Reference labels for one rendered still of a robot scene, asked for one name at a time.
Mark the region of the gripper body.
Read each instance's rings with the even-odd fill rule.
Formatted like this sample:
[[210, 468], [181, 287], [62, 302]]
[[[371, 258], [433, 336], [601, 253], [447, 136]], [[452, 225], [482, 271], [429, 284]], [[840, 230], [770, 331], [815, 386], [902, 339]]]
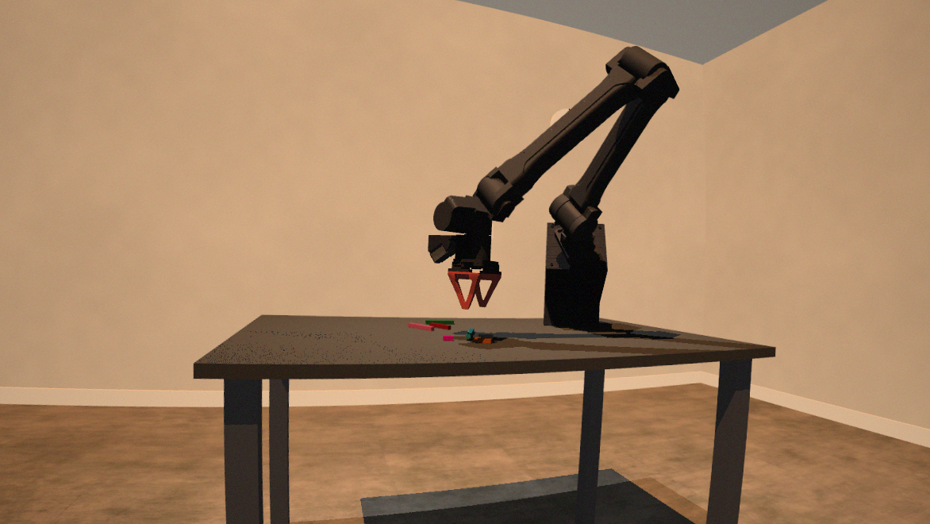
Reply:
[[[491, 236], [489, 234], [472, 234], [471, 259], [453, 259], [449, 272], [472, 272], [472, 269], [481, 269], [483, 274], [502, 274], [499, 271], [498, 261], [490, 260]], [[475, 265], [474, 265], [475, 263]], [[471, 268], [471, 269], [470, 269]], [[459, 270], [469, 269], [469, 270]]]

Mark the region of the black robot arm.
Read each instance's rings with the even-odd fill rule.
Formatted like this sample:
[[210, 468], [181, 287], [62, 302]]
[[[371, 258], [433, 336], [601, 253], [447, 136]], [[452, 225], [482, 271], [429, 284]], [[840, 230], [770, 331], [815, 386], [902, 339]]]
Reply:
[[471, 259], [471, 233], [479, 238], [492, 234], [492, 221], [508, 218], [553, 164], [625, 105], [582, 178], [548, 207], [553, 225], [562, 227], [555, 230], [555, 238], [567, 263], [575, 266], [598, 259], [593, 232], [602, 213], [597, 207], [602, 193], [655, 112], [679, 93], [667, 64], [638, 45], [622, 49], [605, 69], [608, 75], [601, 84], [528, 147], [489, 171], [474, 195], [450, 195], [435, 207], [437, 230], [468, 233], [429, 234], [428, 252], [435, 264], [454, 254], [455, 259]]

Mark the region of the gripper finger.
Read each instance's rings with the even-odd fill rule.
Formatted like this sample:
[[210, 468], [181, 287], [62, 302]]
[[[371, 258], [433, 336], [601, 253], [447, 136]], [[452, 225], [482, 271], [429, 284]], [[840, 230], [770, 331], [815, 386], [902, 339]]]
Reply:
[[[451, 280], [451, 284], [454, 287], [456, 292], [456, 297], [459, 299], [460, 306], [462, 309], [469, 310], [472, 301], [474, 301], [474, 296], [478, 290], [480, 280], [482, 278], [482, 272], [448, 272], [448, 277]], [[468, 299], [465, 302], [465, 299], [462, 295], [462, 291], [459, 285], [459, 279], [471, 279], [471, 289], [468, 294]]]
[[476, 294], [476, 297], [477, 297], [477, 300], [478, 300], [478, 302], [479, 302], [479, 306], [480, 306], [480, 307], [486, 307], [486, 306], [487, 306], [487, 303], [489, 302], [489, 299], [490, 299], [491, 295], [493, 294], [493, 292], [495, 291], [495, 287], [498, 285], [498, 282], [499, 282], [499, 280], [501, 280], [501, 278], [502, 278], [502, 275], [501, 275], [501, 274], [483, 274], [483, 273], [482, 273], [482, 278], [481, 278], [481, 280], [491, 280], [492, 283], [491, 283], [491, 285], [489, 286], [489, 290], [488, 290], [488, 292], [486, 293], [486, 297], [485, 297], [484, 299], [482, 299], [482, 294], [481, 294], [481, 291], [480, 291], [480, 286], [478, 287], [478, 290], [476, 291], [475, 294]]

